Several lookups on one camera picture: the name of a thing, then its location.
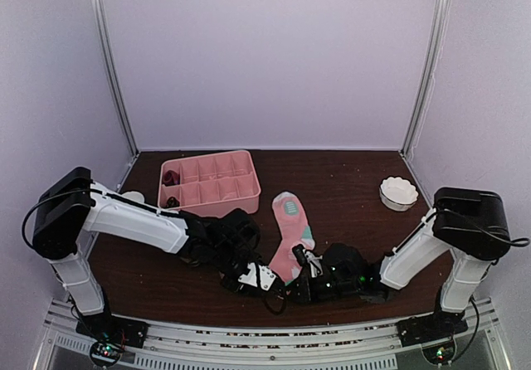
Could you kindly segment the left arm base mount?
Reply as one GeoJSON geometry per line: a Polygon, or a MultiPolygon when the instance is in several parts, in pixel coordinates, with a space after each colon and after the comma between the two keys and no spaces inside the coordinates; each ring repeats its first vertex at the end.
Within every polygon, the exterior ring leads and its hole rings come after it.
{"type": "Polygon", "coordinates": [[[138,320],[113,317],[108,331],[97,331],[81,320],[77,321],[76,332],[94,339],[89,348],[89,359],[100,368],[109,368],[123,359],[131,359],[131,348],[142,348],[149,326],[138,320]]]}

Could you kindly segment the pink patterned sock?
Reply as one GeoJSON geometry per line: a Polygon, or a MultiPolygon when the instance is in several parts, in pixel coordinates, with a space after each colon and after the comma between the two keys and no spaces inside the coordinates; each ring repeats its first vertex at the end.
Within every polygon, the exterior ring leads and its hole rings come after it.
{"type": "Polygon", "coordinates": [[[281,240],[269,267],[288,285],[299,277],[302,269],[292,249],[302,245],[312,251],[315,240],[304,207],[296,195],[291,192],[280,193],[273,199],[271,208],[281,240]]]}

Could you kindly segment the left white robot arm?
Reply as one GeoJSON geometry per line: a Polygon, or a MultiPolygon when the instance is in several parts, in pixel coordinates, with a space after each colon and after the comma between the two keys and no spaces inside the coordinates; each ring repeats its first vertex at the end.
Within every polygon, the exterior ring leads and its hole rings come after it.
{"type": "Polygon", "coordinates": [[[277,272],[256,253],[260,230],[241,209],[224,217],[200,217],[169,211],[109,190],[94,181],[88,168],[77,167],[46,190],[27,211],[33,232],[25,243],[46,259],[73,299],[88,328],[102,340],[119,333],[103,288],[79,252],[82,232],[104,233],[160,249],[192,263],[208,264],[222,274],[233,292],[280,299],[272,314],[282,314],[286,292],[277,272]]]}

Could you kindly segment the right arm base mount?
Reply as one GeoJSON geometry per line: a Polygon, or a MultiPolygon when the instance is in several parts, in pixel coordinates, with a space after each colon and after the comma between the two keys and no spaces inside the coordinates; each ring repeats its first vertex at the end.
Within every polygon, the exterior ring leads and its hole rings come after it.
{"type": "Polygon", "coordinates": [[[401,320],[396,327],[403,348],[419,346],[424,359],[439,367],[456,357],[455,336],[468,330],[461,315],[435,313],[401,320]]]}

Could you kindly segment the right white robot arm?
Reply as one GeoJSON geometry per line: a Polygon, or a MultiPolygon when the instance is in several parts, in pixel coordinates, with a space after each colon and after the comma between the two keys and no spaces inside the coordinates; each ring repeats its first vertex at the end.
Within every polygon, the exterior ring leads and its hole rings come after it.
{"type": "Polygon", "coordinates": [[[448,279],[436,298],[436,312],[426,318],[433,338],[444,337],[457,324],[490,266],[510,247],[501,197],[494,192],[442,187],[434,205],[416,229],[375,263],[343,243],[332,244],[321,256],[301,245],[294,247],[302,271],[288,287],[299,304],[357,296],[380,304],[447,251],[454,256],[448,279]]]}

